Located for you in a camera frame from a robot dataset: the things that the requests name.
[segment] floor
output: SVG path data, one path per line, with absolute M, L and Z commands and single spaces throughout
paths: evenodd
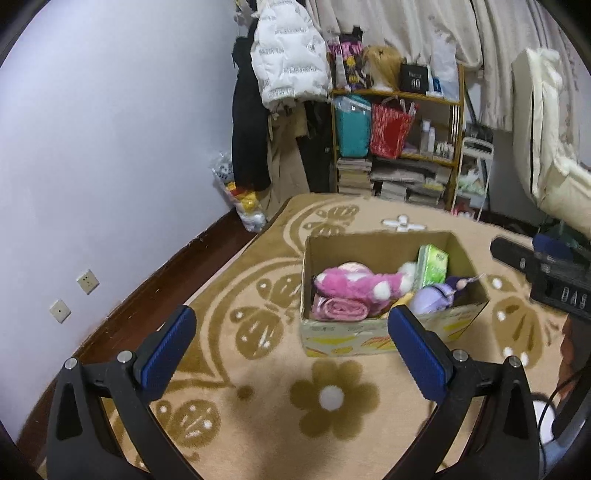
M 483 212 L 483 220 L 507 228 L 518 225 L 527 235 L 535 233 L 531 225 L 502 215 Z M 104 362 L 121 350 L 135 350 L 145 337 L 158 329 L 174 309 L 186 303 L 223 271 L 234 257 L 255 237 L 244 230 L 235 212 L 224 216 L 157 272 L 124 305 L 111 315 L 76 356 L 85 364 Z M 50 386 L 25 425 L 17 443 L 29 463 L 38 466 L 45 457 L 47 419 L 53 389 Z

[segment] white wall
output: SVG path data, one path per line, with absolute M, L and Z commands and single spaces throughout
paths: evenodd
M 52 0 L 0 69 L 0 419 L 228 211 L 233 0 Z M 100 286 L 86 296 L 77 276 Z M 62 298 L 72 315 L 49 314 Z

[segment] cardboard box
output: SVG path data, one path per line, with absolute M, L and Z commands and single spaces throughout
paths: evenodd
M 300 333 L 308 356 L 370 355 L 396 351 L 386 319 L 361 322 L 319 322 L 311 318 L 312 279 L 329 267 L 359 262 L 376 273 L 396 273 L 403 263 L 416 261 L 421 245 L 433 244 L 449 254 L 448 275 L 475 277 L 466 250 L 452 232 L 373 232 L 311 236 L 306 242 L 301 291 Z M 470 285 L 455 306 L 418 317 L 444 342 L 460 338 L 489 302 L 480 282 Z

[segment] white bottle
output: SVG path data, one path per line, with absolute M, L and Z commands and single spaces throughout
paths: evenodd
M 427 152 L 429 149 L 429 130 L 431 128 L 430 120 L 423 120 L 421 127 L 421 152 Z
M 435 127 L 431 127 L 429 129 L 429 141 L 428 141 L 427 151 L 429 153 L 435 152 Z

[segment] blue gripper pad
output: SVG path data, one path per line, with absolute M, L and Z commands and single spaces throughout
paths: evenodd
M 148 335 L 139 346 L 134 377 L 141 386 L 145 402 L 162 397 L 196 331 L 195 312 L 181 305 L 160 330 Z
M 390 310 L 388 334 L 423 397 L 440 404 L 453 375 L 449 349 L 435 333 L 426 331 L 404 305 Z

